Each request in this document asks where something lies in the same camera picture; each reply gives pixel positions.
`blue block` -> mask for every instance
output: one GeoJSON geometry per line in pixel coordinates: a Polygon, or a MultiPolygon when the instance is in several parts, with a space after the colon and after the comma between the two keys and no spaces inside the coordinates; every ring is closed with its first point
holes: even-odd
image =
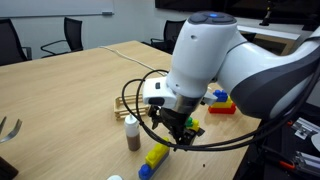
{"type": "Polygon", "coordinates": [[[161,166],[161,164],[163,163],[163,161],[169,156],[169,152],[168,151],[160,160],[160,162],[157,164],[157,166],[154,169],[151,169],[150,166],[148,164],[144,164],[141,166],[140,170],[138,171],[139,174],[139,178],[141,180],[149,180],[152,175],[157,171],[157,169],[161,166]]]}
{"type": "Polygon", "coordinates": [[[215,90],[213,95],[217,96],[218,98],[216,102],[226,102],[228,99],[228,94],[225,90],[215,90]]]}

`small bottle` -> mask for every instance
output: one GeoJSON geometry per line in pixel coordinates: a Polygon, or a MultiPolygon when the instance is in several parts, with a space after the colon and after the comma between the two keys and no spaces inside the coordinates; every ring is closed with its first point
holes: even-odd
{"type": "Polygon", "coordinates": [[[129,149],[131,151],[138,150],[141,146],[138,120],[130,114],[126,117],[124,126],[129,149]]]}

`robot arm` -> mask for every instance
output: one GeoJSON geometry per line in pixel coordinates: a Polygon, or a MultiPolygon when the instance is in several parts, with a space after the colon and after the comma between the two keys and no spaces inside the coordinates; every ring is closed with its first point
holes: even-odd
{"type": "MultiPolygon", "coordinates": [[[[312,36],[319,35],[320,28],[312,36]]],[[[157,107],[158,119],[178,144],[190,144],[185,121],[200,103],[216,100],[207,92],[209,83],[226,90],[243,114],[272,119],[308,84],[319,57],[320,41],[279,57],[248,43],[232,16],[199,12],[179,34],[168,75],[146,80],[143,100],[157,107]]]]}

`whiteboard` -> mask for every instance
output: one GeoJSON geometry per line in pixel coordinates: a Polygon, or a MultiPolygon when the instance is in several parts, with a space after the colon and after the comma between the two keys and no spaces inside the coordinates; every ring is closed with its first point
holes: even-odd
{"type": "Polygon", "coordinates": [[[113,0],[0,0],[0,17],[112,14],[113,0]]]}

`red block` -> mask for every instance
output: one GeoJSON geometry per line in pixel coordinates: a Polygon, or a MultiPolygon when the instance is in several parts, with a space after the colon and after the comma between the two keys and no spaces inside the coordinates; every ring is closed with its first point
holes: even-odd
{"type": "Polygon", "coordinates": [[[232,103],[231,108],[208,108],[210,113],[216,114],[234,114],[236,112],[236,105],[232,103]]]}

